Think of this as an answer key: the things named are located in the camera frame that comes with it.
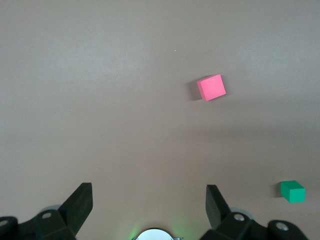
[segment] green light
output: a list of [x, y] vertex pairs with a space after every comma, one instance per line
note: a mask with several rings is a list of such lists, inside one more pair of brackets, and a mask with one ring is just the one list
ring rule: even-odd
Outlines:
[[186, 220], [185, 217], [176, 217], [172, 221], [172, 237], [184, 238], [184, 240], [194, 240], [199, 239], [200, 236], [197, 235], [199, 229]]
[[127, 240], [132, 240], [136, 237], [138, 237], [139, 232], [141, 231], [141, 229], [139, 228], [138, 225], [136, 225], [130, 232], [129, 237]]

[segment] block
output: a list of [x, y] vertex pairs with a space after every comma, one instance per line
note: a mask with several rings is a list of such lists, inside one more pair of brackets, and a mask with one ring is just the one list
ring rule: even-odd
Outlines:
[[226, 94], [220, 74], [211, 75], [196, 82], [203, 100], [209, 101]]
[[289, 203], [304, 202], [306, 199], [306, 189], [297, 181], [282, 181], [281, 195], [287, 199]]

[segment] foam block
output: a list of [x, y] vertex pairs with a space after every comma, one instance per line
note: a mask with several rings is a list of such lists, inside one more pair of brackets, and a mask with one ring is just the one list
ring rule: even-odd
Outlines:
[[306, 199], [306, 189], [297, 181], [282, 181], [281, 195], [287, 199], [289, 203], [304, 202]]
[[203, 100], [209, 101], [226, 94], [220, 74], [208, 76], [196, 83], [198, 84]]

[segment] pink cube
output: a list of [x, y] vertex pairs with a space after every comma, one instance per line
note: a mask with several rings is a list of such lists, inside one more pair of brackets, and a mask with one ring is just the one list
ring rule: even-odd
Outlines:
[[209, 101], [226, 94], [225, 86], [220, 74], [208, 76], [196, 83], [198, 84], [203, 100]]

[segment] green cube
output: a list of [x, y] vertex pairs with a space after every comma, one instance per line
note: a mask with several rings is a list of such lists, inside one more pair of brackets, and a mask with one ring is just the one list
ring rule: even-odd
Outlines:
[[289, 203], [304, 202], [306, 199], [306, 189], [297, 181], [282, 181], [281, 195], [289, 201]]

